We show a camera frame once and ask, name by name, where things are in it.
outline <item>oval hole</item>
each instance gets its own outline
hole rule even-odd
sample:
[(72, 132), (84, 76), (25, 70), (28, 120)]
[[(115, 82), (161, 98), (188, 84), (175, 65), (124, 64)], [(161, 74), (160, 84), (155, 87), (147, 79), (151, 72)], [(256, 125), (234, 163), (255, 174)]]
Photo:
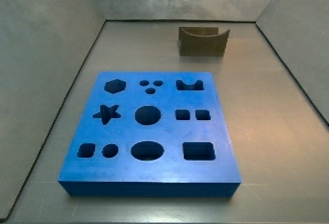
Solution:
[(102, 156), (106, 159), (111, 159), (116, 156), (117, 154), (117, 146), (115, 144), (108, 144), (104, 148), (102, 148)]
[(152, 141), (143, 141), (136, 143), (131, 148), (131, 155), (140, 161), (152, 161), (163, 155), (163, 147), (159, 143)]

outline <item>brown object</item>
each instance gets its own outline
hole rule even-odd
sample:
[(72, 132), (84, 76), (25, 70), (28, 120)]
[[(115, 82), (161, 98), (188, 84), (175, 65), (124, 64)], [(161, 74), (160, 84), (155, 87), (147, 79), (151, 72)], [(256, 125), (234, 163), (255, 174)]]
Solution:
[(212, 27), (179, 27), (180, 56), (222, 57), (228, 35)]

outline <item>hexagon-shaped hole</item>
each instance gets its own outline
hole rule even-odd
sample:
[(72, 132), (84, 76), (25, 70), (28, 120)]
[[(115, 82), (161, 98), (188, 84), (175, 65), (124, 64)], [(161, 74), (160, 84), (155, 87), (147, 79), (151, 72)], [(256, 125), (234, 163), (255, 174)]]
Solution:
[(125, 86), (127, 86), (125, 82), (123, 82), (119, 79), (115, 79), (115, 80), (105, 83), (104, 90), (108, 93), (115, 94), (115, 93), (125, 90)]

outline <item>arch-shaped hole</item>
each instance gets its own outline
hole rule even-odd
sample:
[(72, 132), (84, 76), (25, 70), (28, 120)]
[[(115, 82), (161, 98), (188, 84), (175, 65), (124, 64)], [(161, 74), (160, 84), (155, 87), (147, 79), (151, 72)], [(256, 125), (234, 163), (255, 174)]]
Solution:
[(147, 88), (145, 92), (147, 92), (147, 94), (153, 94), (155, 93), (155, 89), (153, 88)]
[(143, 141), (136, 143), (131, 148), (131, 155), (140, 161), (152, 161), (163, 155), (163, 147), (159, 143), (152, 141)]
[(115, 144), (105, 145), (101, 153), (102, 153), (104, 158), (108, 158), (108, 159), (113, 158), (117, 154), (117, 146)]
[(77, 157), (88, 159), (93, 156), (96, 145), (93, 143), (82, 143), (78, 148)]
[(155, 106), (141, 106), (135, 112), (135, 119), (141, 125), (152, 125), (160, 119), (160, 110)]
[(188, 85), (181, 80), (176, 80), (176, 88), (177, 90), (203, 90), (203, 82), (199, 80)]

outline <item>blue object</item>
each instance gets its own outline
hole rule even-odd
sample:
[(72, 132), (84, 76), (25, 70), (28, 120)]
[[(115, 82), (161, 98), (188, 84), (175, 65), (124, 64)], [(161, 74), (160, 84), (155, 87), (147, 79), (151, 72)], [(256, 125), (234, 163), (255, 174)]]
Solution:
[(57, 181), (72, 196), (231, 197), (242, 178), (211, 74), (100, 73)]

